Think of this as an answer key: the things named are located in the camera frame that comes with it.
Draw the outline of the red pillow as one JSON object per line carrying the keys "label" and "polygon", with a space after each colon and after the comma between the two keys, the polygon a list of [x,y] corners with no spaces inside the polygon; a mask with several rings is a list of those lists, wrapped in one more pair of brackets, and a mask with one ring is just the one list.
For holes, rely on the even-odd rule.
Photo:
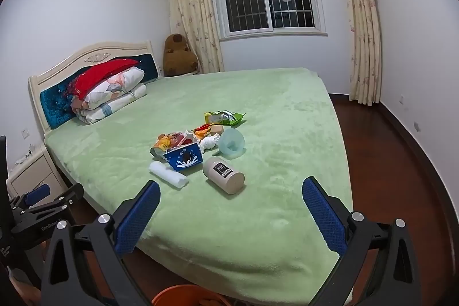
{"label": "red pillow", "polygon": [[74,78],[68,85],[67,92],[79,100],[94,89],[104,79],[136,66],[139,62],[132,58],[115,58],[99,65],[88,68]]}

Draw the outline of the green yellow snack bag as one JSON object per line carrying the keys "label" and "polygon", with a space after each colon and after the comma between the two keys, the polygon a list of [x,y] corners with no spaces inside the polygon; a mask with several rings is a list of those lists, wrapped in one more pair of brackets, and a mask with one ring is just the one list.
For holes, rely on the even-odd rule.
{"label": "green yellow snack bag", "polygon": [[244,113],[232,113],[227,110],[219,112],[206,112],[204,114],[206,124],[237,126],[243,120]]}

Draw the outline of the floral curtain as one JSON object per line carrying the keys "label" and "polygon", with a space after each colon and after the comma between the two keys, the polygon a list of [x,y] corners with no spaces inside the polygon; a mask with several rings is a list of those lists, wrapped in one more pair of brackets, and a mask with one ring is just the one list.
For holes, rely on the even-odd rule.
{"label": "floral curtain", "polygon": [[376,0],[347,0],[352,39],[349,99],[372,106],[380,101],[382,41]]}
{"label": "floral curtain", "polygon": [[212,0],[169,0],[170,29],[183,35],[198,59],[199,72],[224,71]]}

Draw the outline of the beige cylindrical bottle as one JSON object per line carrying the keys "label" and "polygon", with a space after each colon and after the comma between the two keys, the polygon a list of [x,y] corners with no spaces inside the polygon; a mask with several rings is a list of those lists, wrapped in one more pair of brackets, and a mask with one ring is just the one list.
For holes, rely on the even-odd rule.
{"label": "beige cylindrical bottle", "polygon": [[205,177],[229,195],[238,193],[245,185],[245,175],[222,158],[211,157],[203,164]]}

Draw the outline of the brown plush bear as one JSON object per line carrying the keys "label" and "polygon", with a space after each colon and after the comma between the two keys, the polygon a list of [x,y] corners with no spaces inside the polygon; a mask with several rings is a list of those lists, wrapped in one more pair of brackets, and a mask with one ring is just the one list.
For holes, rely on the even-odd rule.
{"label": "brown plush bear", "polygon": [[181,34],[174,33],[166,38],[164,44],[164,75],[173,77],[198,70],[198,59]]}

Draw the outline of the white tissue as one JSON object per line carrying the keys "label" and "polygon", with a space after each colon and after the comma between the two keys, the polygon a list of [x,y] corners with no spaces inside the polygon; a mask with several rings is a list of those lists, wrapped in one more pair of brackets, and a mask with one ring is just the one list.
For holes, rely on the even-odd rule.
{"label": "white tissue", "polygon": [[201,153],[204,153],[206,150],[212,150],[215,147],[217,147],[219,143],[219,139],[220,139],[219,134],[213,134],[213,135],[208,135],[206,137],[203,137],[199,141],[199,149]]}

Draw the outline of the white tissue pack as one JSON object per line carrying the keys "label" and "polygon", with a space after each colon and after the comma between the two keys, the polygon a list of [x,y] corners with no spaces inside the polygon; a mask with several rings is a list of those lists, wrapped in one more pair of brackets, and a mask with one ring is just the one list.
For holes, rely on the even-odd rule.
{"label": "white tissue pack", "polygon": [[149,171],[179,190],[189,183],[188,177],[173,170],[168,164],[160,161],[152,161],[149,165]]}

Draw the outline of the white nightstand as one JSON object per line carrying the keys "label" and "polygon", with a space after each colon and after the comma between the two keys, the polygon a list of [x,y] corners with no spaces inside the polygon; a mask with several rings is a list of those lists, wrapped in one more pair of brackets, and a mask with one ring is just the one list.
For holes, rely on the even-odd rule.
{"label": "white nightstand", "polygon": [[6,185],[9,196],[13,198],[35,190],[43,184],[47,184],[50,187],[50,194],[38,202],[36,206],[50,203],[68,188],[47,148],[41,143],[35,147],[31,156],[10,171]]}

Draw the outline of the wall power socket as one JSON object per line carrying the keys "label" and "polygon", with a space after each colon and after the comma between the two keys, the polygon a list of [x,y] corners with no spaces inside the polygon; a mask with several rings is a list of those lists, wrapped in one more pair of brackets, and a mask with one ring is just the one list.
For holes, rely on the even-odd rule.
{"label": "wall power socket", "polygon": [[24,139],[28,138],[30,136],[30,133],[28,132],[28,129],[23,129],[21,130],[21,134],[23,136]]}

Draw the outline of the left floral curtain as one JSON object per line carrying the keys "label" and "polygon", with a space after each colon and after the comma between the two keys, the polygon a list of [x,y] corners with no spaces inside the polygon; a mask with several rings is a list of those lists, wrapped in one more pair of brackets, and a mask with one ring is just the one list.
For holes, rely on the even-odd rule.
{"label": "left floral curtain", "polygon": [[212,0],[169,0],[170,29],[183,35],[198,59],[199,72],[224,71]]}

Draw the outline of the red white plastic wrapper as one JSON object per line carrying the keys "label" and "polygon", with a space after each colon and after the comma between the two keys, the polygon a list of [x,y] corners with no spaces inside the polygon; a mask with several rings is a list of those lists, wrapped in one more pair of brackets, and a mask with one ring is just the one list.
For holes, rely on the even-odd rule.
{"label": "red white plastic wrapper", "polygon": [[170,146],[172,148],[181,147],[197,142],[199,139],[196,137],[193,131],[185,130],[184,132],[172,134]]}

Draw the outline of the blue milk carton box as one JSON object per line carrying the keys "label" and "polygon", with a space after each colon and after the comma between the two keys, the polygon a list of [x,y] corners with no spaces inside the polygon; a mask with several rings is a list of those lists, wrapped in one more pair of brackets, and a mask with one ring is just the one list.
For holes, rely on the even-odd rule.
{"label": "blue milk carton box", "polygon": [[189,169],[202,163],[203,158],[198,143],[175,147],[166,152],[164,158],[175,171]]}

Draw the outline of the white floral folded quilt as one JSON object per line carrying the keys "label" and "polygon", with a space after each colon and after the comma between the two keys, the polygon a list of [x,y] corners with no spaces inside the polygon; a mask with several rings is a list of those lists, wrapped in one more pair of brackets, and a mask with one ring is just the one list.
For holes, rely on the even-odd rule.
{"label": "white floral folded quilt", "polygon": [[106,78],[82,100],[74,97],[71,109],[83,123],[95,124],[145,96],[144,75],[143,70],[132,67]]}

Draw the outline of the orange trash bucket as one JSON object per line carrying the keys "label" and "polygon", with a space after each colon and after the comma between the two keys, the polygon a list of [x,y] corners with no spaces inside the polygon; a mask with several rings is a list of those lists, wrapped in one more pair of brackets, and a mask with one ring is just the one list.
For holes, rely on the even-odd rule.
{"label": "orange trash bucket", "polygon": [[225,297],[194,284],[171,286],[152,299],[157,306],[230,305]]}

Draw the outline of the light blue plastic cup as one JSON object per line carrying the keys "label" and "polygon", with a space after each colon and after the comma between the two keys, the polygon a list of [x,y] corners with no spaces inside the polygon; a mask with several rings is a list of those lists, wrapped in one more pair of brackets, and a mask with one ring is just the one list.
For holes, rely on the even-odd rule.
{"label": "light blue plastic cup", "polygon": [[227,128],[218,141],[219,153],[226,158],[237,158],[245,149],[245,138],[238,130]]}

